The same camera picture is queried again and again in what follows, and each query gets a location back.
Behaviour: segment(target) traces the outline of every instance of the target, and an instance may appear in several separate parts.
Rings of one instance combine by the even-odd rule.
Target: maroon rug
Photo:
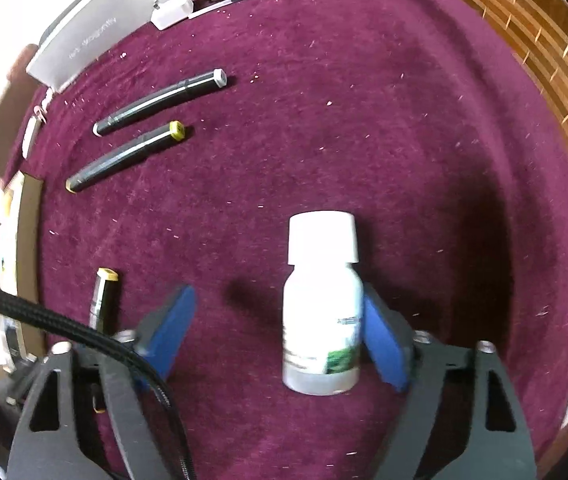
[[[218,66],[230,88],[91,133]],[[175,119],[194,127],[187,142],[65,191],[97,156]],[[535,85],[461,0],[247,0],[145,26],[55,98],[21,167],[45,179],[46,306],[86,322],[95,271],[113,267],[131,328],[176,283],[195,286],[170,383],[203,479],[362,478],[401,409],[371,364],[336,397],[282,385],[287,223],[307,210],[355,214],[362,278],[414,328],[498,345],[538,454],[558,430],[568,159]]]

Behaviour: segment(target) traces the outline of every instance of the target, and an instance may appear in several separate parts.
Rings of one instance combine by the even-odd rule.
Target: marker
[[[235,2],[241,2],[242,0],[222,0],[221,2],[214,3],[209,5],[208,7],[204,7],[203,9],[196,10],[189,14],[189,20],[201,16],[202,14],[206,14],[207,12],[211,12],[212,10],[221,9],[230,4],[234,4]]]
[[[94,160],[66,181],[66,189],[71,193],[86,189],[103,178],[141,162],[153,153],[174,146],[184,140],[185,136],[184,125],[180,121],[171,121]]]
[[[142,97],[124,108],[120,108],[105,119],[93,125],[93,133],[98,137],[135,123],[165,108],[170,108],[183,102],[226,86],[226,73],[221,68],[185,79],[174,85]]]
[[[112,316],[117,309],[118,295],[120,293],[120,277],[111,269],[100,267],[97,269],[97,279],[93,289],[91,311],[88,326],[105,333],[112,321]],[[104,395],[99,384],[91,385],[91,397],[93,398],[93,411],[103,413],[106,410]]]

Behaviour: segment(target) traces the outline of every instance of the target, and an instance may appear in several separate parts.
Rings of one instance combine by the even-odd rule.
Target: black braided cable
[[[181,447],[180,468],[184,480],[196,480],[189,444],[175,403],[164,380],[142,357],[113,338],[105,336],[73,319],[47,310],[37,303],[0,290],[0,314],[40,330],[60,335],[115,359],[142,376],[164,407],[171,431]]]

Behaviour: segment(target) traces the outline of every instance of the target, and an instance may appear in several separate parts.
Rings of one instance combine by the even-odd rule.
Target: bottle label
[[[307,319],[284,324],[284,361],[300,372],[338,374],[360,360],[360,318]]]

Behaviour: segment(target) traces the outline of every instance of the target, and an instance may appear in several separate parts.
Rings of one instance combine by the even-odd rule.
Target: white bottle
[[[291,217],[284,285],[283,381],[307,395],[350,390],[360,374],[362,280],[355,220],[341,211]]]

